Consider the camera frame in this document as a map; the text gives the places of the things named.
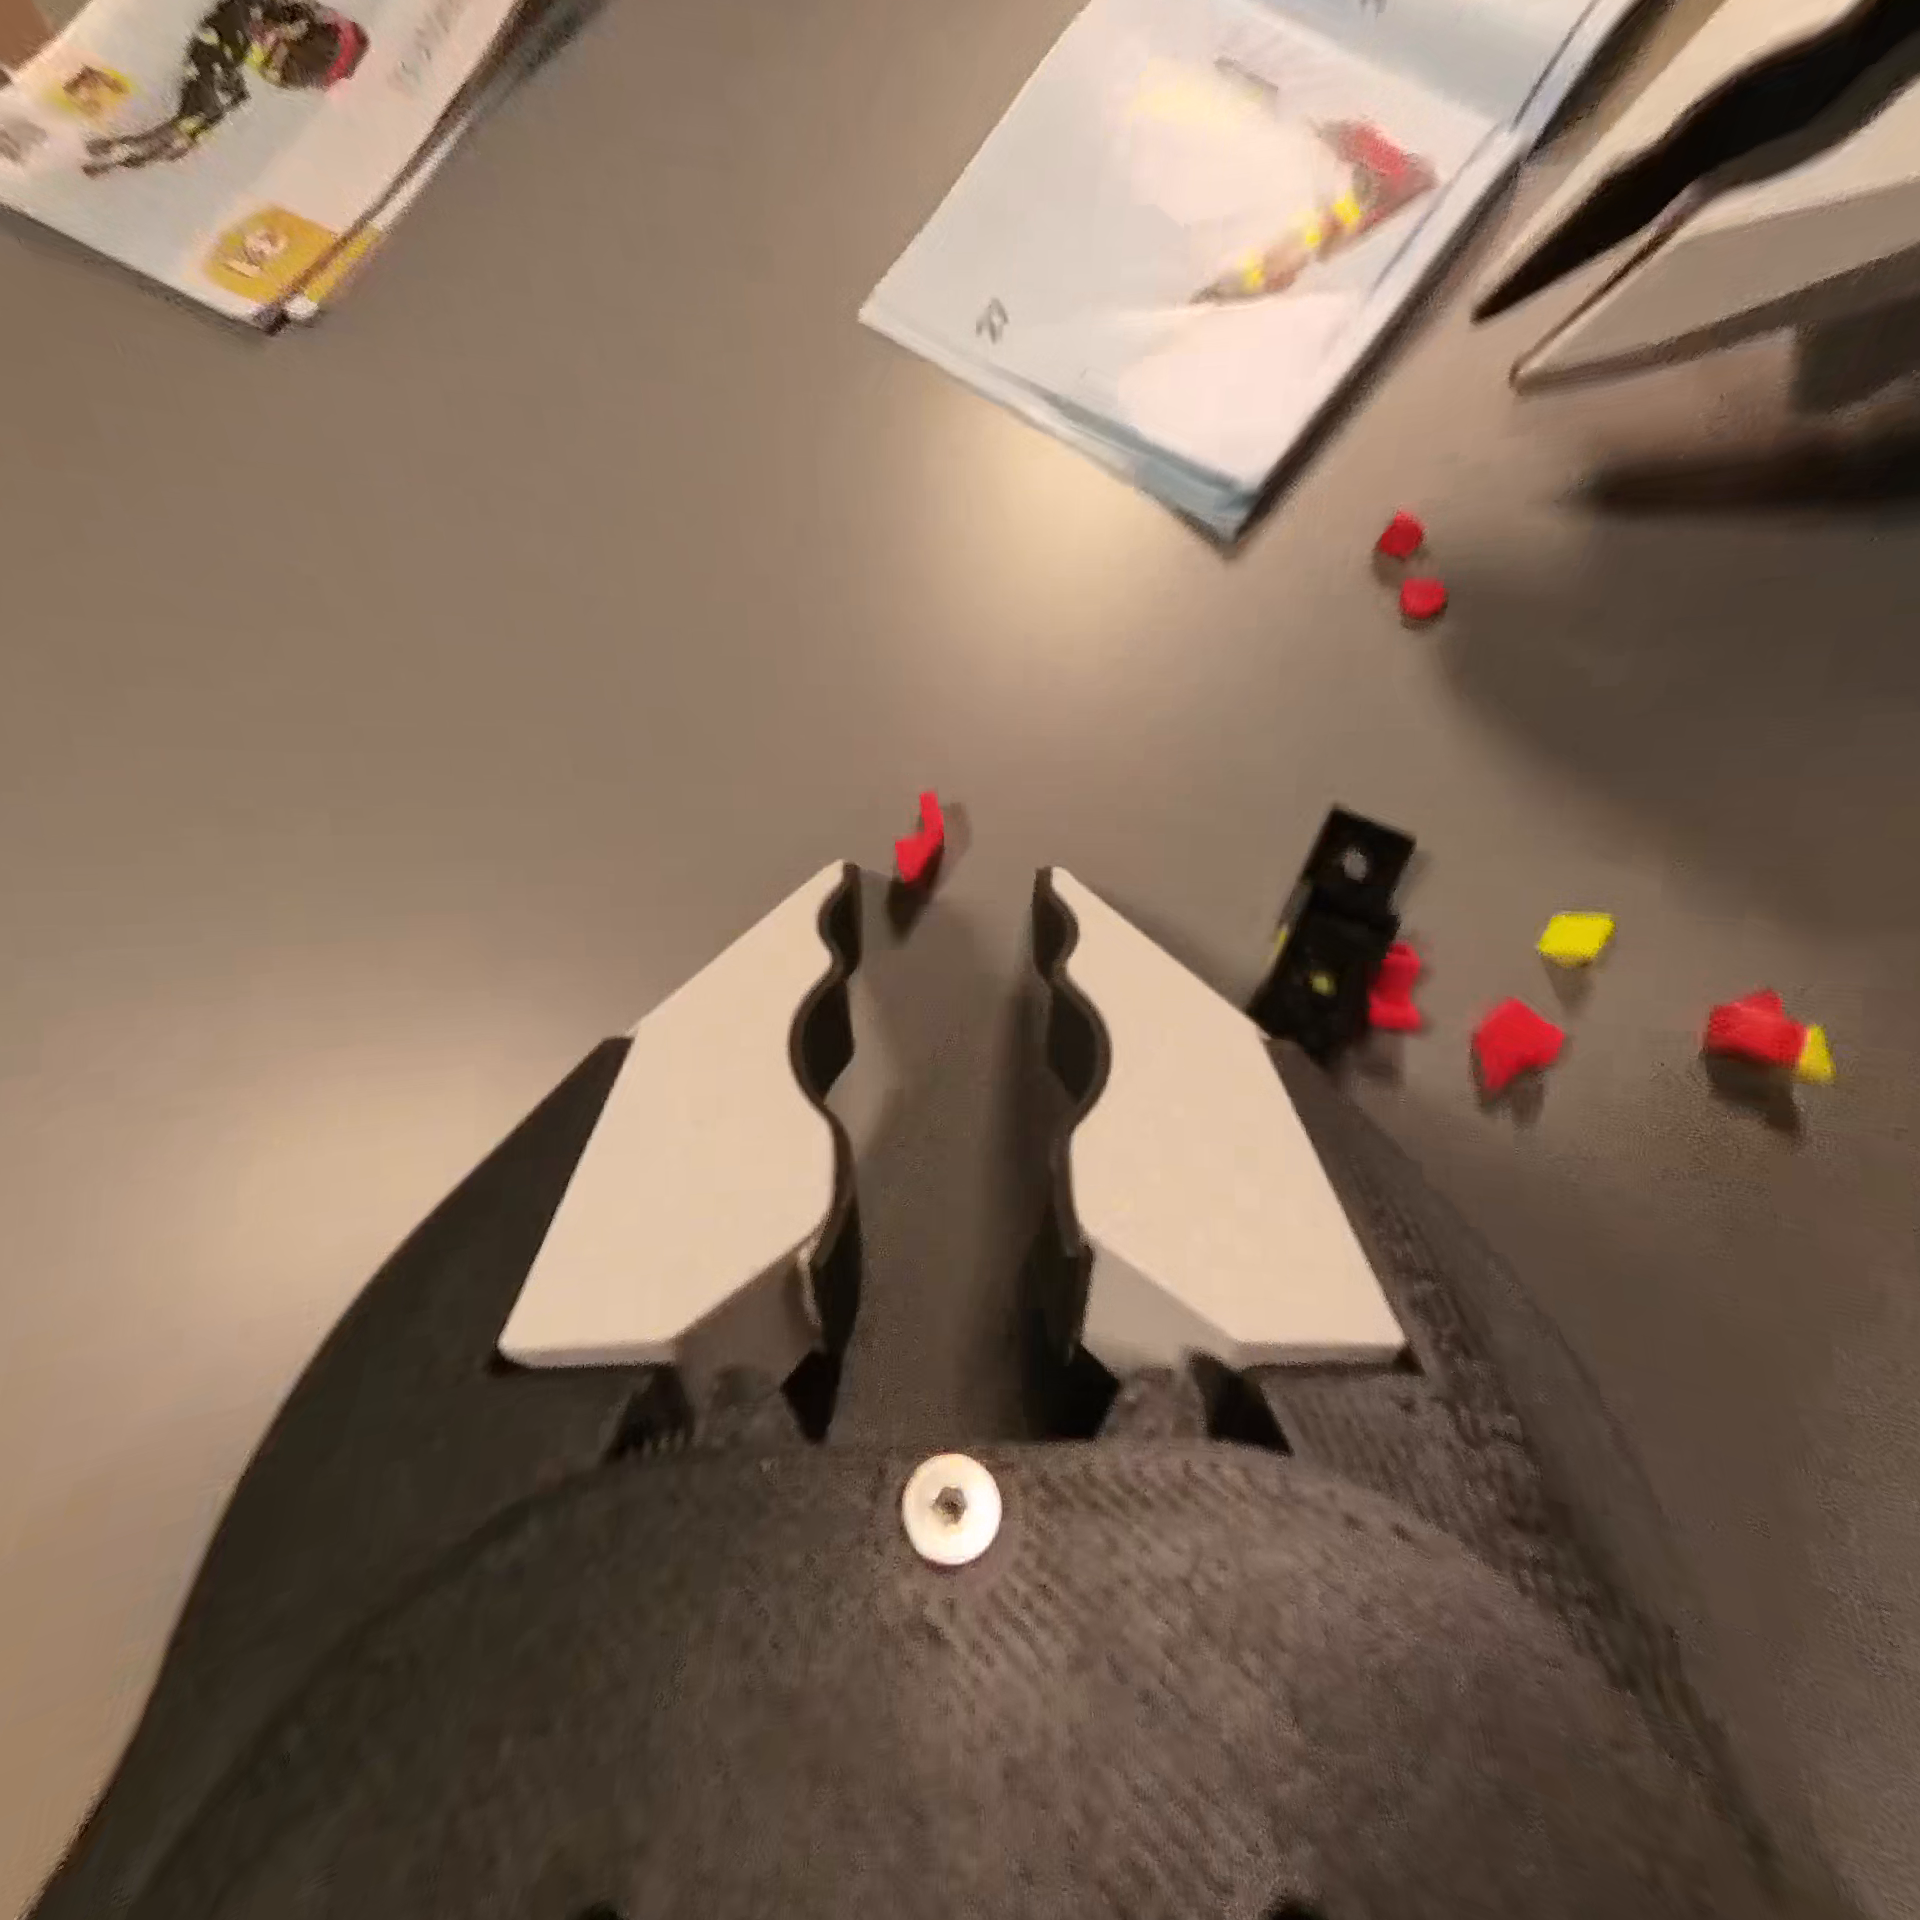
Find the red yellow black brick assembly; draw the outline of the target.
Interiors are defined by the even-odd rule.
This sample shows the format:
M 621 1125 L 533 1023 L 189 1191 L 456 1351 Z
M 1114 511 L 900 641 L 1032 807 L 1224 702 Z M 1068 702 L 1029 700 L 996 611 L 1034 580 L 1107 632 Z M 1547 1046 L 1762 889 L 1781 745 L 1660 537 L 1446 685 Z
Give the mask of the red yellow black brick assembly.
M 1347 807 L 1318 825 L 1281 912 L 1245 1014 L 1318 1065 L 1370 1025 L 1370 996 L 1401 935 L 1400 891 L 1417 843 Z

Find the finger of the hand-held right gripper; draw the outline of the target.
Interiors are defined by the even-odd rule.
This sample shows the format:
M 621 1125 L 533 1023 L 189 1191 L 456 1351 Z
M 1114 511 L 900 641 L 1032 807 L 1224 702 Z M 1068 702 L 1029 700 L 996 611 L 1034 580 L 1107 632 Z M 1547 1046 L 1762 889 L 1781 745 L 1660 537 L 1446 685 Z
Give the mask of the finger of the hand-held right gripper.
M 1674 368 L 1915 300 L 1915 150 L 1852 137 L 1682 211 L 1510 368 L 1521 395 Z
M 1489 323 L 1812 129 L 1915 41 L 1915 3 L 1725 3 L 1620 110 L 1474 297 Z

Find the open instruction booklet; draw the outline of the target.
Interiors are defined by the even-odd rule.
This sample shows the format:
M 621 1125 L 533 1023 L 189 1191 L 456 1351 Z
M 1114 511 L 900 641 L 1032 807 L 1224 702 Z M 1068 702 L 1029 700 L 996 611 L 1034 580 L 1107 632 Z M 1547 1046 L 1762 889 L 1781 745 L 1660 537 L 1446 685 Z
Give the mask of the open instruction booklet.
M 1085 5 L 859 323 L 1235 544 L 1634 11 Z

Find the closed instruction booklet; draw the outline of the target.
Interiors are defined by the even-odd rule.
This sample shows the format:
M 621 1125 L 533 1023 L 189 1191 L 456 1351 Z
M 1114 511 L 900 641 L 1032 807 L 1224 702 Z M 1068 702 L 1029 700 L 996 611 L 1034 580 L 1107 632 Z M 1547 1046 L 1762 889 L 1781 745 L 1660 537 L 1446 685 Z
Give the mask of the closed instruction booklet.
M 3 211 L 260 332 L 324 310 L 595 3 L 4 3 Z

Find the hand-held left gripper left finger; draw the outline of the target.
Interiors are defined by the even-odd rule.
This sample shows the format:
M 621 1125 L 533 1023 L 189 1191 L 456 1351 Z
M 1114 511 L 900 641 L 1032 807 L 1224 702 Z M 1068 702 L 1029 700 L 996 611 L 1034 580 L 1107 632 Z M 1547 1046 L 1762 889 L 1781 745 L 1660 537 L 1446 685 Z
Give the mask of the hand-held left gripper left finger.
M 656 1368 L 691 1407 L 768 1384 L 824 1439 L 859 1296 L 859 871 L 808 876 L 626 1030 L 496 1339 L 524 1371 Z

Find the red and yellow wedge bricks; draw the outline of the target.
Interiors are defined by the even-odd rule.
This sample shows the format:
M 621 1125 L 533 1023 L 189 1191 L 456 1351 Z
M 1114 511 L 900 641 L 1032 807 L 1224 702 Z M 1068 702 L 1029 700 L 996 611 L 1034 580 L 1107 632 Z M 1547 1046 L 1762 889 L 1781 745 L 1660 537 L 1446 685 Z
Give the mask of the red and yellow wedge bricks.
M 1714 1061 L 1754 1065 L 1820 1087 L 1830 1085 L 1837 1075 L 1825 1025 L 1793 1016 L 1774 990 L 1755 990 L 1709 1007 L 1701 1052 Z

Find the red wedge toy brick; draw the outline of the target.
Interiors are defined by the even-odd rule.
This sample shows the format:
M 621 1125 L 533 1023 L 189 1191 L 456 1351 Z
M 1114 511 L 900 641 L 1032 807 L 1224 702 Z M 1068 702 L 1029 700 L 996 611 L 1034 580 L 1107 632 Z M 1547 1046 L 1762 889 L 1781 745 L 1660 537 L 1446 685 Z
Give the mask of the red wedge toy brick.
M 1515 1084 L 1554 1068 L 1568 1030 L 1521 996 L 1506 996 L 1473 1030 L 1473 1075 L 1484 1099 L 1501 1099 Z

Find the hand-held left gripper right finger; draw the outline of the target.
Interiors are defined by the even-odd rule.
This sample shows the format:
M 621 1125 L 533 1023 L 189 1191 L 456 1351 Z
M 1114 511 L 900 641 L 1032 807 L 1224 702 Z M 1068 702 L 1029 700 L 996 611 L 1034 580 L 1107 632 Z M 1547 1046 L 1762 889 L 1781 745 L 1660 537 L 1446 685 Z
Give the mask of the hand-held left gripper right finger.
M 1411 1337 L 1257 1023 L 1068 865 L 1032 887 L 1032 1403 L 1090 1437 L 1138 1382 L 1278 1443 L 1267 1388 L 1400 1380 Z

